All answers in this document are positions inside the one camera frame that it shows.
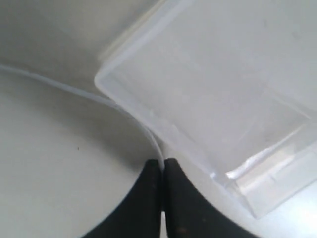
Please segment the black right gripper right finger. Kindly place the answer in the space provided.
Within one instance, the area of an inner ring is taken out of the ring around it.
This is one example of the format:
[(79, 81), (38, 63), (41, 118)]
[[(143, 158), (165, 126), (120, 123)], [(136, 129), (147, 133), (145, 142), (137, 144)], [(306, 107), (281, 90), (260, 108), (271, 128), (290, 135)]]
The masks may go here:
[(212, 206), (175, 158), (164, 161), (163, 207), (169, 238), (255, 238)]

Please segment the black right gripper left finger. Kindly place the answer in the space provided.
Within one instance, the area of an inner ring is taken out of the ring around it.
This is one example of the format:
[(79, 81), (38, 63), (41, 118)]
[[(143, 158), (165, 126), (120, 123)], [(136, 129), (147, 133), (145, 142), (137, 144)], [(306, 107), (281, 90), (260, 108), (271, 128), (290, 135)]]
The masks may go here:
[(122, 202), (84, 237), (160, 237), (161, 179), (159, 161), (147, 160), (138, 179)]

